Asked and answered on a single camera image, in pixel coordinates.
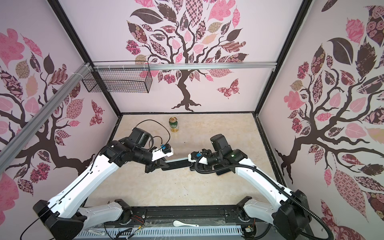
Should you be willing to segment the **black phone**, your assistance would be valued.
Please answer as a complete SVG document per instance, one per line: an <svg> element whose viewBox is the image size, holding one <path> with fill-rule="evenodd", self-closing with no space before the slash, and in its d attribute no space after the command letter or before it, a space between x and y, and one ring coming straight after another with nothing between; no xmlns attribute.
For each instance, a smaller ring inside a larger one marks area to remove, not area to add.
<svg viewBox="0 0 384 240"><path fill-rule="evenodd" d="M163 171L190 168L192 166L192 162L190 162L188 159L169 160L169 161L166 161L166 164L168 166L165 168L162 168Z"/></svg>

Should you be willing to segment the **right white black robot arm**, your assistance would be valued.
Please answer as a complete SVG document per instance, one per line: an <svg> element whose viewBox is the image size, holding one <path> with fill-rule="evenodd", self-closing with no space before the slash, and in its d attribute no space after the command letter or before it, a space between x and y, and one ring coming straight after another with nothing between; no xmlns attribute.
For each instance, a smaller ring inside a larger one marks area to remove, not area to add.
<svg viewBox="0 0 384 240"><path fill-rule="evenodd" d="M275 227L286 240L295 240L304 234L312 220L308 213L309 204L304 193L293 192L266 175L241 150L233 150L222 134L210 139L214 150L201 150L188 155L189 162L200 174L233 172L247 180L267 200L258 203L247 198L240 203L246 219L256 218Z"/></svg>

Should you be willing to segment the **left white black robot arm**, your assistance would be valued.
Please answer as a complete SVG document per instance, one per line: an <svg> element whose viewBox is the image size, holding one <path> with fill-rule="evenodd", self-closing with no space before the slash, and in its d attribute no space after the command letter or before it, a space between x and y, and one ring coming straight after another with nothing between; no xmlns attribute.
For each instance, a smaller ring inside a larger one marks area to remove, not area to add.
<svg viewBox="0 0 384 240"><path fill-rule="evenodd" d="M82 207L89 195L111 174L128 162L145 165L145 172L168 168L166 157L174 150L166 143L160 148L145 149L153 136L133 128L128 137L104 146L94 162L70 185L49 201L38 201L33 209L56 240L72 240L81 231L107 222L126 225L131 221L132 208L123 200L98 207Z"/></svg>

